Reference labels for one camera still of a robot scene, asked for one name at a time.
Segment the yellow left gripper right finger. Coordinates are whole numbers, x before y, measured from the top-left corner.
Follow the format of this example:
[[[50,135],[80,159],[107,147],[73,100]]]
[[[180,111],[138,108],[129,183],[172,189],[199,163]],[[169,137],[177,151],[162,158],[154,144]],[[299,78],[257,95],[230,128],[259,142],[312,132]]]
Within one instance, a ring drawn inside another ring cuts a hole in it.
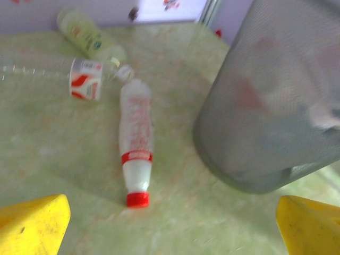
[[[276,222],[289,254],[339,254],[339,207],[285,195]]]

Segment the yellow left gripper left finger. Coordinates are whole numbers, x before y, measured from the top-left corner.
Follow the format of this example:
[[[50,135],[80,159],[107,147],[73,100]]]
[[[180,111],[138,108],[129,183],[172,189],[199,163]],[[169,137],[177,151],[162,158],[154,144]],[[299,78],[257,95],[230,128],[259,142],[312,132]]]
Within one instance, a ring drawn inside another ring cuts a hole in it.
[[[70,218],[64,194],[2,207],[1,254],[58,254]]]

